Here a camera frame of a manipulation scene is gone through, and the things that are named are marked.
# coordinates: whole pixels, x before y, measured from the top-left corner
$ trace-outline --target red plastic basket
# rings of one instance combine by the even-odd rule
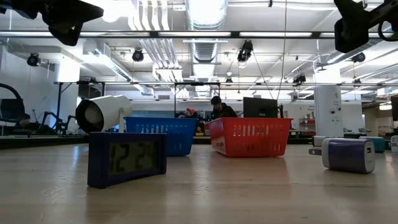
[[[211,146],[227,157],[285,154],[289,118],[219,118],[210,123]]]

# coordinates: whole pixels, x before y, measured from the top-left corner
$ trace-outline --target wire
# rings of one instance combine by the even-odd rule
[[[381,22],[381,23],[379,24],[379,27],[377,28],[377,33],[379,34],[379,37],[380,37],[382,40],[385,40],[385,41],[388,41],[388,42],[395,42],[395,41],[398,41],[398,38],[397,38],[397,37],[386,37],[386,36],[383,34],[383,30],[382,30],[382,28],[383,28],[383,23],[384,23],[384,21]]]
[[[269,94],[271,95],[271,98],[274,99],[274,97],[272,96],[272,93],[271,93],[271,91],[270,91],[270,89],[269,89],[269,87],[268,87],[268,84],[267,84],[267,82],[266,82],[266,79],[264,78],[264,76],[263,76],[263,74],[262,74],[262,71],[261,71],[259,62],[257,61],[256,53],[254,53],[254,49],[253,49],[253,56],[254,56],[254,59],[256,60],[257,67],[258,67],[259,70],[260,70],[261,77],[262,77],[262,79],[264,80],[264,83],[266,84],[267,90],[268,90]]]
[[[280,78],[280,83],[279,83],[279,90],[278,90],[278,95],[276,97],[276,100],[279,99],[279,94],[280,94],[280,88],[282,87],[282,81],[284,79],[284,65],[285,65],[285,50],[286,50],[286,29],[287,29],[287,0],[285,0],[285,32],[284,32],[284,51],[282,54],[282,74]]]

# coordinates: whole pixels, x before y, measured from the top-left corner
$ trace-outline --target computer monitor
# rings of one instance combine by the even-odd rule
[[[243,98],[245,118],[278,118],[278,101],[261,98]]]

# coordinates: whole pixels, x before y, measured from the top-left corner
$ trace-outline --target digital clock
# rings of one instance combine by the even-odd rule
[[[166,134],[90,133],[87,184],[105,189],[165,174],[166,137]]]

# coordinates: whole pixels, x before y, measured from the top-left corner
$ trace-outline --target basket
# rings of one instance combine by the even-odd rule
[[[125,117],[128,133],[167,133],[167,156],[191,153],[197,119]]]
[[[289,118],[219,118],[209,124],[211,146],[227,157],[285,154]]]

